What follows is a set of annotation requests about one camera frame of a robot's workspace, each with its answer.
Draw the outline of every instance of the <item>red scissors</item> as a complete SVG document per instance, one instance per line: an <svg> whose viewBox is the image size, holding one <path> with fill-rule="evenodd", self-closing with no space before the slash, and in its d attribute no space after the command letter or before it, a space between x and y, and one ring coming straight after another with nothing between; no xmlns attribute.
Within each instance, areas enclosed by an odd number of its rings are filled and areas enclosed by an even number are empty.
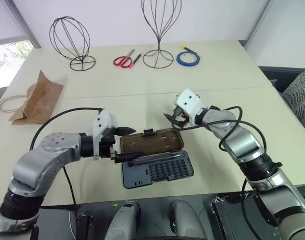
<svg viewBox="0 0 305 240"><path fill-rule="evenodd" d="M113 61L113 64L118 67L120 66L123 69L129 68L130 65L133 63L131 56L133 55L134 52L135 52L135 49L133 49L127 56L120 56L120 57L116 58Z"/></svg>

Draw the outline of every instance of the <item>pink marker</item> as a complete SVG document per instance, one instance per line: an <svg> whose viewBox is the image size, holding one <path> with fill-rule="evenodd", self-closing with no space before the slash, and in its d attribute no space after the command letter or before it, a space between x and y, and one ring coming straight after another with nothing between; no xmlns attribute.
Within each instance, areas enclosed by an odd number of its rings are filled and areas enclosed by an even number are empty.
<svg viewBox="0 0 305 240"><path fill-rule="evenodd" d="M132 62L132 64L130 64L129 68L132 69L133 66L135 65L135 63L141 58L142 54L139 54L136 59Z"/></svg>

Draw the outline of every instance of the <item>black cable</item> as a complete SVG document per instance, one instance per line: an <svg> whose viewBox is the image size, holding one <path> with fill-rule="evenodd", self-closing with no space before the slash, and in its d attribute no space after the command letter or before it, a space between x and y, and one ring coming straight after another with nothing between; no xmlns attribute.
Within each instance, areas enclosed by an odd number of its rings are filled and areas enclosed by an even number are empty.
<svg viewBox="0 0 305 240"><path fill-rule="evenodd" d="M226 149L223 148L223 144L224 142L227 140L227 138L229 138L230 135L233 134L233 132L238 128L239 126L239 123L241 122L242 118L243 118L243 109L240 107L240 106L233 106L233 107L230 107L230 108L227 108L225 109L225 111L229 111L229 110L233 110L233 109L238 109L239 110L239 117L238 117L238 120L237 120L237 123L235 124L235 126L230 130L230 132L224 136L222 138L222 140L220 141L219 143L219 149L224 151L224 152L227 152Z"/></svg>
<svg viewBox="0 0 305 240"><path fill-rule="evenodd" d="M187 127L187 128L178 128L176 127L173 123L171 124L172 125L172 128L178 130L178 131L188 131L188 130L194 130L194 129L199 129L199 128L205 128L205 127L209 127L211 125L215 125L215 124L224 124L224 123L239 123L239 124L245 124L249 127L252 127L253 129L255 129L261 139L262 139L262 143L263 143L263 148L265 149L265 151L267 152L267 142L266 142L266 138L264 136L264 134L262 133L262 131L259 130L258 127L256 127L255 125L247 122L247 121L238 121L238 120L221 120L221 121L213 121L213 122L209 122L209 123L205 123L205 124L201 124L201 125L198 125L198 126L192 126L192 127Z"/></svg>
<svg viewBox="0 0 305 240"><path fill-rule="evenodd" d="M242 215L243 218L245 219L248 227L250 228L251 232L253 233L253 235L258 239L258 240L263 240L259 234L256 232L256 230L254 229L254 227L252 226L252 224L250 223L247 213L246 213L246 208L245 208L245 199L246 199L246 195L245 195L245 189L246 189L246 185L247 185L247 178L244 180L243 185L242 185L242 190L241 190L241 210L242 210Z"/></svg>
<svg viewBox="0 0 305 240"><path fill-rule="evenodd" d="M38 138L38 136L41 134L42 130L48 125L50 124L53 120L59 118L62 115L71 113L71 112L76 112L76 111L81 111L81 110L92 110L92 111L98 111L99 113L103 110L102 108L94 108L94 107L79 107L79 108L73 108L67 111L63 111L62 113L57 114L56 116L53 116L52 118L50 118L48 121L46 121L40 128L39 130L36 132L36 134L34 135L31 145L30 145L30 151L34 149L36 140ZM74 194L74 189L73 189L73 185L72 182L68 176L66 167L64 166L63 168L64 174L67 178L68 184L69 184L69 188L70 188L70 192L71 192L71 196L72 196L72 201L73 201L73 208L74 208L74 215L76 218L76 223L78 221L78 210L77 210L77 202L76 202L76 198L75 198L75 194Z"/></svg>

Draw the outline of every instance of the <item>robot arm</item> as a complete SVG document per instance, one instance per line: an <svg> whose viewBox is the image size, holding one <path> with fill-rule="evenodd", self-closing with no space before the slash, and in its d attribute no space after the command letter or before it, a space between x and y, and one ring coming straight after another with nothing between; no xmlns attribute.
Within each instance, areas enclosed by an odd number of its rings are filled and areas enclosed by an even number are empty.
<svg viewBox="0 0 305 240"><path fill-rule="evenodd" d="M187 123L197 126L222 121L206 128L220 140L225 139L225 150L257 193L255 202L263 217L273 226L280 225L283 239L305 240L305 199L280 169L281 163L272 161L249 130L238 125L230 134L237 124L235 115L203 105L200 97L189 89L177 96L175 105L174 114L165 116L180 128Z"/></svg>
<svg viewBox="0 0 305 240"><path fill-rule="evenodd" d="M18 233L37 222L40 207L58 172L81 158L111 158L116 163L140 157L141 153L117 154L114 136L136 131L118 127L116 118L102 110L93 122L93 136L57 132L26 153L15 165L13 179L0 206L0 233Z"/></svg>

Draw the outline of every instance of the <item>gray chair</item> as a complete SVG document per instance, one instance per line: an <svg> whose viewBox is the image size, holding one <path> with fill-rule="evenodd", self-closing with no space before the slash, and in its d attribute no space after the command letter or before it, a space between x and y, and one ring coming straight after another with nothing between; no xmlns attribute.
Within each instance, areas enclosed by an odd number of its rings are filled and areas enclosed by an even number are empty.
<svg viewBox="0 0 305 240"><path fill-rule="evenodd" d="M305 71L281 94L305 128Z"/></svg>

